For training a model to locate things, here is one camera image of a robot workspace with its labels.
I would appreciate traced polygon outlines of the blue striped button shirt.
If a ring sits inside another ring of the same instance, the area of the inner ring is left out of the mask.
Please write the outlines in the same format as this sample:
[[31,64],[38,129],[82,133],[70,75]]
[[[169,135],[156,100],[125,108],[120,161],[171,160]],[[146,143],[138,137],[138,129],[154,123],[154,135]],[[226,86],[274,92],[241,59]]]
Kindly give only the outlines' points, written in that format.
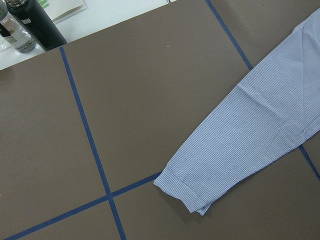
[[320,13],[315,11],[205,118],[154,185],[204,215],[234,185],[320,129]]

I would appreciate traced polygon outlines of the black insulated bottle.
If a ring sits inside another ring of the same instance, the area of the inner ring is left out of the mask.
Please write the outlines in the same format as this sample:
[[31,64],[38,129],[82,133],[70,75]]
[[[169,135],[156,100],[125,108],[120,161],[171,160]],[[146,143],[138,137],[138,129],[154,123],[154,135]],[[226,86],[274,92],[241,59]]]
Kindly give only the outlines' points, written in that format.
[[67,43],[37,0],[7,0],[5,3],[9,13],[44,51],[53,50]]

